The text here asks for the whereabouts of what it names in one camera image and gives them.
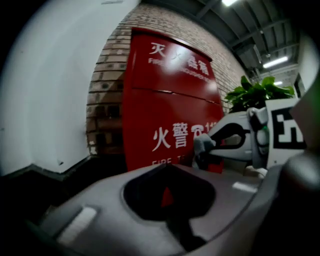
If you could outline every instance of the ceiling light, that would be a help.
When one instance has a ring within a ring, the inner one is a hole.
[[[287,56],[282,57],[282,58],[278,58],[278,59],[276,59],[276,60],[273,60],[273,61],[270,61],[270,62],[264,64],[263,67],[264,67],[265,69],[267,69],[267,68],[270,68],[270,67],[272,67],[272,66],[274,66],[274,65],[280,64],[280,63],[282,63],[282,62],[286,62],[287,60],[288,60],[288,57],[287,57]]]
[[[224,3],[225,6],[230,6],[236,1],[238,0],[222,0],[222,3]]]

